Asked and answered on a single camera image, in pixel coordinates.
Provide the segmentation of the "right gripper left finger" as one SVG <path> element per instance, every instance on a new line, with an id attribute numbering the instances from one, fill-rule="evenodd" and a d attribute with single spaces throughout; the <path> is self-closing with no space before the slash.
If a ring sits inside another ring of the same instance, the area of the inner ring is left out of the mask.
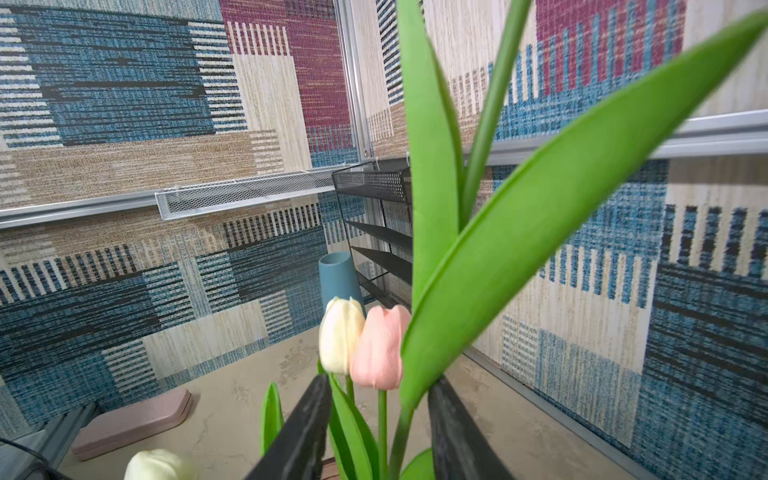
<path id="1" fill-rule="evenodd" d="M 319 479 L 325 454 L 332 395 L 326 374 L 316 375 L 284 419 L 280 433 L 249 479 Z"/>

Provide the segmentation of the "pink tulip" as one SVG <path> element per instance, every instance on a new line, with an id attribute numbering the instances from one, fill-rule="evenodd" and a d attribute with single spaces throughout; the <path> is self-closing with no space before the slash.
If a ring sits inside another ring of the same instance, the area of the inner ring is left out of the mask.
<path id="1" fill-rule="evenodd" d="M 367 314 L 357 349 L 351 362 L 351 379 L 362 387 L 378 391 L 378 470 L 387 475 L 387 395 L 399 387 L 403 375 L 401 344 L 411 320 L 403 305 L 391 309 L 373 307 Z"/>

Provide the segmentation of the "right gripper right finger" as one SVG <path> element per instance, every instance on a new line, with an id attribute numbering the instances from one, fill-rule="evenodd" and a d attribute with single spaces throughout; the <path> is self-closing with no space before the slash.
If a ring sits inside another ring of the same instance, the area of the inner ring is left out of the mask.
<path id="1" fill-rule="evenodd" d="M 445 375 L 430 387 L 427 401 L 437 479 L 514 479 Z"/>

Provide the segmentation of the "dark red glass vase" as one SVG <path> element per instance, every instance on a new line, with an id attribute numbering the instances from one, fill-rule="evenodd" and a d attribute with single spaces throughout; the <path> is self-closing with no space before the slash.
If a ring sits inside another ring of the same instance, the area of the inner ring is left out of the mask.
<path id="1" fill-rule="evenodd" d="M 340 480 L 341 476 L 335 458 L 327 458 L 322 462 L 321 480 Z"/>

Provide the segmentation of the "yellow tulip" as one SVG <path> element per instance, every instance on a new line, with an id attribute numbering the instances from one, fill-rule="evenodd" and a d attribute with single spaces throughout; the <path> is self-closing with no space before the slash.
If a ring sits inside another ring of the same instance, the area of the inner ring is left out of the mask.
<path id="1" fill-rule="evenodd" d="M 551 254 L 741 63 L 764 34 L 757 10 L 570 122 L 475 199 L 530 5 L 510 5 L 472 149 L 420 5 L 396 5 L 412 177 L 412 320 L 401 346 L 400 418 L 387 473 L 401 472 L 428 389 Z"/>

